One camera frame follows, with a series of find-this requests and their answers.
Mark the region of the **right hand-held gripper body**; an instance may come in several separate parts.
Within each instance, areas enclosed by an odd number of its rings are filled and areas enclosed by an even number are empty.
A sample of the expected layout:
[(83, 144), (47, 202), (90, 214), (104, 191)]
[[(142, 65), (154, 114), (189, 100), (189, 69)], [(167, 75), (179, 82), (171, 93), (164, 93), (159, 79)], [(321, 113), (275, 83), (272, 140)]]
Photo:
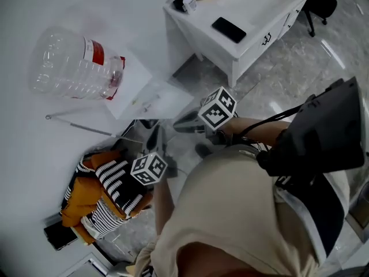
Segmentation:
[(226, 143), (220, 128), (235, 115), (237, 102), (224, 88), (220, 87), (207, 96), (198, 117), (205, 124), (205, 137), (212, 143)]

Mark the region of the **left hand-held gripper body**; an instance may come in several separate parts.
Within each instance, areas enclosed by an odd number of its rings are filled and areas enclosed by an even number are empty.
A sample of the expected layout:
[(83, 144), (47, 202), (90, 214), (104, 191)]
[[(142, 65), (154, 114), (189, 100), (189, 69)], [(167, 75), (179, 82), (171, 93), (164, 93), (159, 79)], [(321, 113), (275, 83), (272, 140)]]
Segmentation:
[(139, 153), (133, 161), (130, 174), (144, 186), (153, 185), (163, 178), (177, 177), (177, 163), (162, 151)]

